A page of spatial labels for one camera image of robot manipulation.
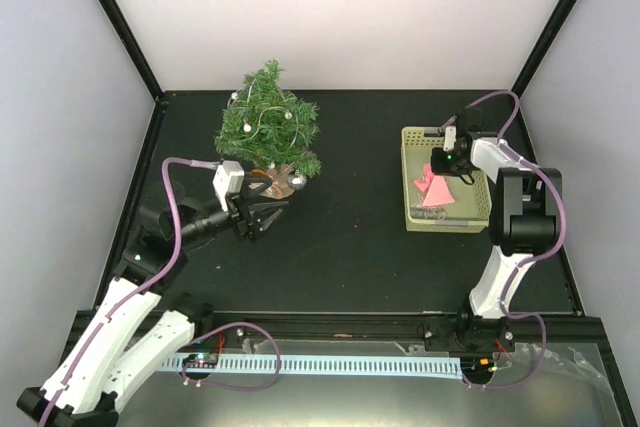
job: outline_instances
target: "silver ornament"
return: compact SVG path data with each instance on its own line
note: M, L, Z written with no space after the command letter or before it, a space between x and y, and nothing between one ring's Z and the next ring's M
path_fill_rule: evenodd
M293 190L301 190L305 185L307 185L307 176L300 172L291 172L287 175L287 184Z

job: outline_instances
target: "yellow basket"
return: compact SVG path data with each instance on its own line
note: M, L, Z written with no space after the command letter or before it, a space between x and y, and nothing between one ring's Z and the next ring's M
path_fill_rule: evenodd
M484 172L474 171L473 185L456 177L446 177L452 204L421 209L420 190L413 181L422 177L422 167L430 162L434 147L442 147L444 138L435 127L402 129L402 180L404 184L405 223L409 232L452 232L477 234L489 225L491 195Z

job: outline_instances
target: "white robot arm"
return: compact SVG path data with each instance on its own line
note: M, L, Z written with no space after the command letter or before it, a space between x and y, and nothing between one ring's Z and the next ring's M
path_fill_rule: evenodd
M187 163L194 167L203 164ZM250 200L270 183L269 179L245 176L237 162L224 162L217 167L213 180L217 205L197 212L193 205L200 204L190 199L181 204L183 211L194 209L193 215L181 223L181 242L174 239L173 230L163 230L167 225L162 221L168 212L166 205L145 206L146 215L152 219L151 228L141 229L139 238L125 250L91 323L43 386L25 389L18 407L39 425L114 427L118 414L162 362L195 335L212 327L212 307L184 294L151 331L125 352L144 318L184 268L183 247L190 242L201 245L203 239L213 238L227 228L233 229L239 240L254 241L264 235L287 204ZM152 281L167 266L169 244L181 244L177 260L161 281ZM150 282L149 287L140 291L145 282Z
M548 250L557 239L557 206L549 202L542 181L522 157L514 155L505 140L471 135L450 126L445 130L442 153L436 151L432 157L436 173L460 175L475 168L496 184L489 226L494 246L482 278L469 295L469 303L474 316L502 318L502 306L509 308L520 282L535 265L533 261L524 261ZM560 190L559 172L545 171ZM512 274L514 277L505 293Z

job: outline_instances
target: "pink object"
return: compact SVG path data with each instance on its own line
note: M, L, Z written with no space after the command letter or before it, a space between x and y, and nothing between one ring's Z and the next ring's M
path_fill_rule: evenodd
M439 205L451 204L456 200L449 191L447 181L441 175L434 175L427 195L422 203L423 207L437 207Z
M433 177L436 175L431 170L431 164L424 164L422 166L422 175L425 179L429 179L429 183L431 183Z
M431 171L431 164L424 164L422 166L422 177L414 180L413 183L420 190L420 192L426 194L434 177L435 174Z
M429 190L429 185L431 185L431 180L427 181L424 179L424 177L420 177L419 179L414 180L413 183L416 184L416 187L418 187L418 190L420 190L420 192L424 194L427 192L427 190Z

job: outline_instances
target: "black table surface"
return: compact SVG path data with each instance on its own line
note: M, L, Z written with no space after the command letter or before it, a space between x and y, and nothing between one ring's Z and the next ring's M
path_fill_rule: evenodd
M189 292L218 311L277 313L453 312L480 279L491 251L481 234L407 232L401 130L437 126L484 91L298 91L320 107L313 150L322 174L290 197L285 215L256 243L225 232L189 254L163 304ZM169 94L141 198L169 156L216 160L214 137L230 92ZM508 98L485 103L497 130ZM527 154L525 135L506 136ZM213 173L175 166L187 195L213 197ZM570 313L566 266L556 256L523 280L513 311Z

